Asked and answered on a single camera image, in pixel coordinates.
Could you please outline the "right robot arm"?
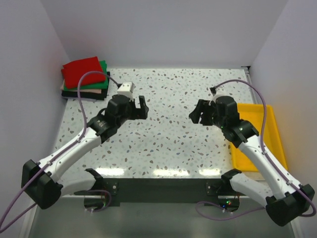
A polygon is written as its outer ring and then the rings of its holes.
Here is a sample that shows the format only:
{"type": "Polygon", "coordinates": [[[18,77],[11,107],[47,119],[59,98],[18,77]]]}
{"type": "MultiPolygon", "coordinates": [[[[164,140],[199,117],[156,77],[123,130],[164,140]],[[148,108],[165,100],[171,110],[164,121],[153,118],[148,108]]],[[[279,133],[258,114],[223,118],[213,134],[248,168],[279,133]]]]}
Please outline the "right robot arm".
{"type": "Polygon", "coordinates": [[[223,193],[231,195],[236,191],[250,197],[281,227],[314,207],[315,190],[309,184],[301,184],[281,165],[253,124],[240,118],[232,97],[199,99],[189,118],[195,124],[218,127],[225,139],[250,159],[267,182],[264,186],[240,170],[232,169],[221,177],[223,193]]]}

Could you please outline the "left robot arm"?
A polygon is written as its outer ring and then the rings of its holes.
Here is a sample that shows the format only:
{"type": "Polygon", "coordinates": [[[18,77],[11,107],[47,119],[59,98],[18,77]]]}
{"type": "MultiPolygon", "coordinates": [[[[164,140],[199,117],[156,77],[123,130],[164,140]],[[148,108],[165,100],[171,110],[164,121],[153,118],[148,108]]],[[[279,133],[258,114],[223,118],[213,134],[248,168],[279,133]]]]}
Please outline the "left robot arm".
{"type": "Polygon", "coordinates": [[[127,120],[147,119],[149,108],[144,96],[139,96],[139,103],[140,107],[137,108],[135,100],[124,95],[114,95],[107,107],[91,118],[80,133],[63,147],[38,162],[29,160],[23,165],[22,189],[41,209],[47,209],[63,195],[77,191],[100,193],[103,183],[97,178],[67,186],[58,181],[85,154],[115,135],[127,120]]]}

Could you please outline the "red t shirt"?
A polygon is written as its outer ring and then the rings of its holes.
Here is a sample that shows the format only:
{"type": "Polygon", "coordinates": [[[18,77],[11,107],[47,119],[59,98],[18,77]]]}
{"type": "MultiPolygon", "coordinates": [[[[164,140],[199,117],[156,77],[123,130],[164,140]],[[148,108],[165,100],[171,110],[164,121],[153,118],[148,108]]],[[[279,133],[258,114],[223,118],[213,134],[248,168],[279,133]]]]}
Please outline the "red t shirt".
{"type": "MultiPolygon", "coordinates": [[[[64,78],[65,86],[68,89],[73,89],[78,86],[80,78],[87,72],[98,71],[103,72],[102,67],[99,63],[98,57],[91,57],[85,59],[79,59],[67,64],[64,64],[61,73],[64,78]]],[[[92,73],[86,76],[82,82],[81,86],[102,83],[106,80],[103,74],[92,73]]]]}

